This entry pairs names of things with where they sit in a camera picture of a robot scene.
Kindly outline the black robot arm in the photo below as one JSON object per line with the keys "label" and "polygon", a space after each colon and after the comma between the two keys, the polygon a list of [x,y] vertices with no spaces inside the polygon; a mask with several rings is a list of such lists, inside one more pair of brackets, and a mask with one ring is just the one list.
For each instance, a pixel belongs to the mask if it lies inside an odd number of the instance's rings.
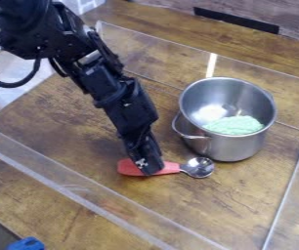
{"label": "black robot arm", "polygon": [[0,0],[0,47],[17,57],[49,60],[107,115],[137,169],[150,176],[163,168],[150,131],[157,111],[137,78],[123,74],[118,56],[97,31],[61,2]]}

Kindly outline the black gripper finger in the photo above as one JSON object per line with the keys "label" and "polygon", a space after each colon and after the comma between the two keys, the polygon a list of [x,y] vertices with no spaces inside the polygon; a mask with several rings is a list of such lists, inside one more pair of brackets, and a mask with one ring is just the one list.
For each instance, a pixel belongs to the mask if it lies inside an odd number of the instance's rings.
{"label": "black gripper finger", "polygon": [[137,145],[129,146],[127,155],[145,176],[151,176],[163,168],[161,151],[153,136],[145,136]]}

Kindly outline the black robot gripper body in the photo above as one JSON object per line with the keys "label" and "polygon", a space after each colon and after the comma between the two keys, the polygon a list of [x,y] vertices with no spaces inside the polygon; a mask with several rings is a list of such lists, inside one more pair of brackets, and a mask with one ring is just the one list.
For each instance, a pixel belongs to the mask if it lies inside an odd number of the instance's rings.
{"label": "black robot gripper body", "polygon": [[149,134],[150,124],[157,120],[157,111],[139,81],[127,78],[121,88],[93,102],[102,108],[123,141],[126,150],[135,150]]}

